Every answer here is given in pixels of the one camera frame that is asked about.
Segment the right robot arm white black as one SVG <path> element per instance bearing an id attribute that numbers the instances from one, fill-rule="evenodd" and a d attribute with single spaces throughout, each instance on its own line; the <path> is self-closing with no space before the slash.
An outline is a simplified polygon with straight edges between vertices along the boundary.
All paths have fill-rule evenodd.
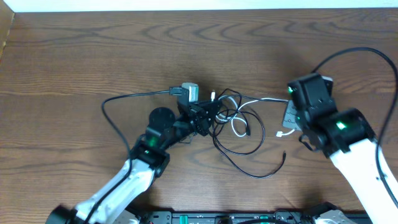
<path id="1" fill-rule="evenodd" d="M 296 128 L 306 147 L 319 150 L 343 174 L 373 223 L 397 218 L 397 180 L 366 118 L 356 108 L 338 111 L 333 80 L 313 73 L 288 83 Z"/>

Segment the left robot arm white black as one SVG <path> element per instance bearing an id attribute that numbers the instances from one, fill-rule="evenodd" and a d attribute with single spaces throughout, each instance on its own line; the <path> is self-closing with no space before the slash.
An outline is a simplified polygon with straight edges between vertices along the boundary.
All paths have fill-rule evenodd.
<path id="1" fill-rule="evenodd" d="M 165 107 L 154 109 L 144 134 L 129 151 L 121 170 L 91 198 L 68 209 L 56 207 L 47 223 L 113 223 L 124 209 L 159 178 L 170 162 L 167 149 L 192 135 L 206 136 L 221 101 L 178 103 L 179 116 Z"/>

